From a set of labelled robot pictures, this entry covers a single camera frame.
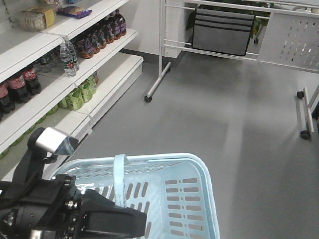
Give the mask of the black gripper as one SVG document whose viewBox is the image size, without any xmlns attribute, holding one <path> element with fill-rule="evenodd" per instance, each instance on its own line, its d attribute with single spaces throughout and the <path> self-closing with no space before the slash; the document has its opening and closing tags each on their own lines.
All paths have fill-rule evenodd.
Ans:
<svg viewBox="0 0 319 239">
<path fill-rule="evenodd" d="M 0 237 L 72 239 L 79 208 L 81 213 L 89 213 L 80 226 L 81 239 L 132 239 L 145 235 L 145 213 L 117 206 L 92 189 L 81 199 L 75 179 L 59 174 L 53 180 L 33 179 L 24 185 L 1 181 Z"/>
</svg>

